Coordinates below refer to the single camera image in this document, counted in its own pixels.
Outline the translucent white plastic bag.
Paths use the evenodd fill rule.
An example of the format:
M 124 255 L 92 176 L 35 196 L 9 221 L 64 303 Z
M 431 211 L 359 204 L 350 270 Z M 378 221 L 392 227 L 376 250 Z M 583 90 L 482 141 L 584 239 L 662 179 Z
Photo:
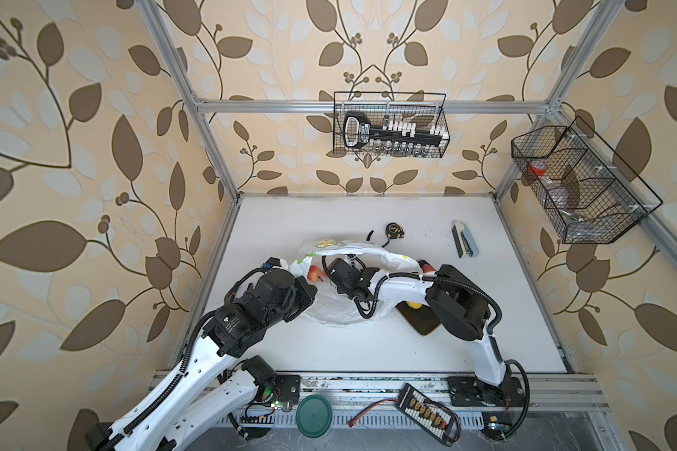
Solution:
M 285 268 L 317 289 L 306 316 L 336 327 L 377 321 L 402 302 L 425 306 L 431 286 L 415 259 L 369 242 L 307 244 Z

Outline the red fake fruit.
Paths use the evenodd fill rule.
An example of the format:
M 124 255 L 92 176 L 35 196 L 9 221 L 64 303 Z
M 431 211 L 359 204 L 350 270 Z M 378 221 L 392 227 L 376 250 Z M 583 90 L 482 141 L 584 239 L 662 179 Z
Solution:
M 421 259 L 419 261 L 419 266 L 423 272 L 435 272 L 436 269 L 426 260 Z

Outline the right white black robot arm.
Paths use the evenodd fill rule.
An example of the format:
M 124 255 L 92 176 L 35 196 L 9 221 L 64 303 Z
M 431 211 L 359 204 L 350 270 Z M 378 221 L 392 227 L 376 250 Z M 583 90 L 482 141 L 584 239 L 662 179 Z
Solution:
M 499 305 L 451 265 L 437 271 L 387 272 L 343 259 L 323 270 L 338 293 L 348 296 L 363 319 L 377 313 L 381 302 L 423 302 L 452 336 L 463 340 L 474 365 L 472 377 L 448 379 L 451 403 L 460 407 L 524 407 L 530 401 L 528 377 L 513 376 L 517 362 L 503 359 L 494 335 L 502 320 Z

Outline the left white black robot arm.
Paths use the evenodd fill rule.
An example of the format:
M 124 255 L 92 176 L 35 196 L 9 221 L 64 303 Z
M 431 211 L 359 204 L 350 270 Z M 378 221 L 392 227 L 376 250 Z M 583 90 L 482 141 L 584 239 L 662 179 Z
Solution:
M 302 275 L 263 265 L 203 315 L 180 361 L 137 406 L 86 434 L 91 450 L 184 450 L 220 419 L 256 400 L 276 372 L 249 348 L 280 322 L 298 318 L 318 289 Z

